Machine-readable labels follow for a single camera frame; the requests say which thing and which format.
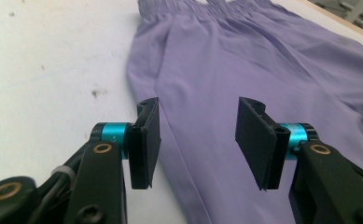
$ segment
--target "purple fabric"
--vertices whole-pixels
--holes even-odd
[[[234,140],[239,96],[277,122],[311,123],[363,168],[360,44],[268,0],[139,7],[129,79],[136,101],[161,100],[160,158],[188,223],[294,223],[296,163],[286,162],[279,190],[258,190]]]

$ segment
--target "gathered waistband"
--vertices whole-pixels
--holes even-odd
[[[160,14],[191,14],[196,16],[233,17],[256,11],[258,7],[266,7],[270,0],[206,0],[200,3],[195,0],[139,0],[138,6],[143,18]]]

